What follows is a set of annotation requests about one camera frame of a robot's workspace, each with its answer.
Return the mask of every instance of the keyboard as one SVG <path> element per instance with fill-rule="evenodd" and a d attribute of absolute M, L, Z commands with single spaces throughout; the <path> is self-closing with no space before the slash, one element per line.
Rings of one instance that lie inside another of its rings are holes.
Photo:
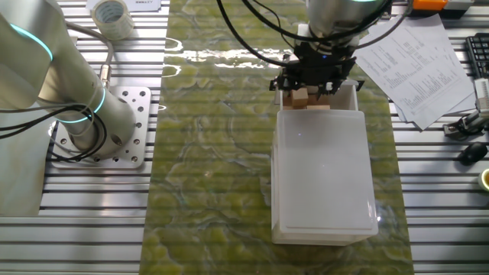
<path fill-rule="evenodd" d="M 465 40 L 475 79 L 489 77 L 489 34 L 476 34 Z"/>

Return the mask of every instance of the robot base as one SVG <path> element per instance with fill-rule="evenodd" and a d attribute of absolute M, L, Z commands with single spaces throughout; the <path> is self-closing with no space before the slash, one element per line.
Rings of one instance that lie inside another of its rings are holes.
<path fill-rule="evenodd" d="M 147 127 L 151 107 L 151 91 L 146 87 L 111 87 L 111 93 L 124 99 L 134 110 L 136 125 L 134 133 L 127 144 L 110 156 L 100 159 L 96 154 L 78 163 L 53 162 L 59 169 L 94 169 L 94 170 L 136 170 L 144 164 L 146 153 Z M 68 132 L 59 124 L 56 133 L 56 142 L 70 150 L 79 150 L 70 140 Z M 54 145 L 53 152 L 63 157 L 72 157 L 73 154 Z"/>

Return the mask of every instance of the green marble mat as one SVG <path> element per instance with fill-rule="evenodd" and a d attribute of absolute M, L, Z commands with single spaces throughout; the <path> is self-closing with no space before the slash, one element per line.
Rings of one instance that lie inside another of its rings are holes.
<path fill-rule="evenodd" d="M 264 1 L 290 31 L 306 21 L 298 0 Z M 286 44 L 245 10 L 225 3 L 246 41 L 281 58 Z M 141 274 L 412 274 L 387 99 L 365 79 L 379 234 L 347 247 L 275 245 L 270 146 L 278 107 L 267 91 L 278 68 L 235 41 L 213 0 L 172 0 Z"/>

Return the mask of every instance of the plastic box lid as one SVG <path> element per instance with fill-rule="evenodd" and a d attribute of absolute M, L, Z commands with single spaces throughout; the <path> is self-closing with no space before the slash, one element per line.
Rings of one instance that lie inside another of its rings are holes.
<path fill-rule="evenodd" d="M 377 234 L 362 112 L 280 111 L 276 135 L 274 205 L 281 233 Z"/>

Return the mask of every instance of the paper document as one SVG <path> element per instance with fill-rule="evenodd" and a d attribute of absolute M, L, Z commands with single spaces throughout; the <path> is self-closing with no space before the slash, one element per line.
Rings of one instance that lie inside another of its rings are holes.
<path fill-rule="evenodd" d="M 361 44 L 385 33 L 398 19 L 371 27 Z M 445 113 L 474 108 L 473 84 L 438 15 L 407 18 L 391 35 L 355 55 L 357 64 L 394 101 L 401 121 L 425 129 Z"/>
<path fill-rule="evenodd" d="M 86 8 L 93 9 L 101 0 L 88 0 Z M 161 0 L 123 0 L 129 11 L 158 11 L 161 8 Z"/>
<path fill-rule="evenodd" d="M 468 96 L 460 74 L 409 28 L 357 50 L 356 56 L 357 64 L 403 110 L 406 119 L 423 130 Z"/>

